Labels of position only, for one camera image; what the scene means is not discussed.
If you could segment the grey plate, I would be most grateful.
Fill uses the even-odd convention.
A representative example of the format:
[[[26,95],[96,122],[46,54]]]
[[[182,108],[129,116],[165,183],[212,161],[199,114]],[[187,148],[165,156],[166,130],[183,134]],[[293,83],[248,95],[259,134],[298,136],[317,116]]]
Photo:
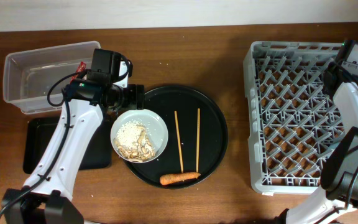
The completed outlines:
[[[168,129],[164,120],[155,112],[144,109],[144,110],[129,110],[119,115],[118,118],[112,125],[110,139],[112,144],[113,135],[117,133],[118,129],[128,121],[135,120],[142,123],[147,128],[147,133],[149,139],[151,140],[154,148],[156,150],[156,156],[147,161],[150,162],[165,150],[168,143]],[[115,152],[118,154],[118,151],[112,145]]]

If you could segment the red snack wrapper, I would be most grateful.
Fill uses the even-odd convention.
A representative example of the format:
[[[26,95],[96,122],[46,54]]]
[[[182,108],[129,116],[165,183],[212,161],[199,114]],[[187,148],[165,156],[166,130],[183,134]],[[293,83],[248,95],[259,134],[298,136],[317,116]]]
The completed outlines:
[[[76,75],[71,77],[71,82],[77,78],[77,76],[79,75],[79,73],[83,72],[86,69],[86,64],[84,62],[80,62],[78,68],[76,69]]]

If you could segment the wooden chopstick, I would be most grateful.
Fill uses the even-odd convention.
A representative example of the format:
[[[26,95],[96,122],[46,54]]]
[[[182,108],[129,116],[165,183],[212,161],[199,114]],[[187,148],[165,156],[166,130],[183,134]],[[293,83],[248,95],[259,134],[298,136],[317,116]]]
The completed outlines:
[[[200,121],[201,110],[197,109],[197,129],[196,129],[196,172],[199,172],[199,158],[200,158]]]
[[[174,117],[175,117],[175,127],[176,127],[176,134],[177,134],[177,144],[178,144],[178,153],[179,153],[179,160],[180,160],[180,169],[181,169],[181,173],[184,173],[183,156],[182,156],[182,150],[181,150],[180,129],[179,129],[179,125],[178,125],[177,111],[174,111]]]

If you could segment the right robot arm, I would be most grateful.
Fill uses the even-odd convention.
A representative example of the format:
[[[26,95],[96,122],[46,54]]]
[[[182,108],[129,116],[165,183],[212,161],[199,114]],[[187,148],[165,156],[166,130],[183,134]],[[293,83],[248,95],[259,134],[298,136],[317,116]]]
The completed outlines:
[[[339,68],[326,70],[323,78],[323,90],[339,109],[346,135],[327,160],[320,186],[274,223],[331,223],[358,210],[358,75]]]

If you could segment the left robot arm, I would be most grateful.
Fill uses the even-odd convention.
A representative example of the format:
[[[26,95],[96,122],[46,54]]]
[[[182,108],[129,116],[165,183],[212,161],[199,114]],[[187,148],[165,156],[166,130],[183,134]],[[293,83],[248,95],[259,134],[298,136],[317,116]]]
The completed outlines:
[[[108,110],[140,110],[144,86],[75,79],[63,90],[60,120],[36,168],[20,190],[7,189],[0,219],[7,223],[85,223],[73,189],[88,144]]]

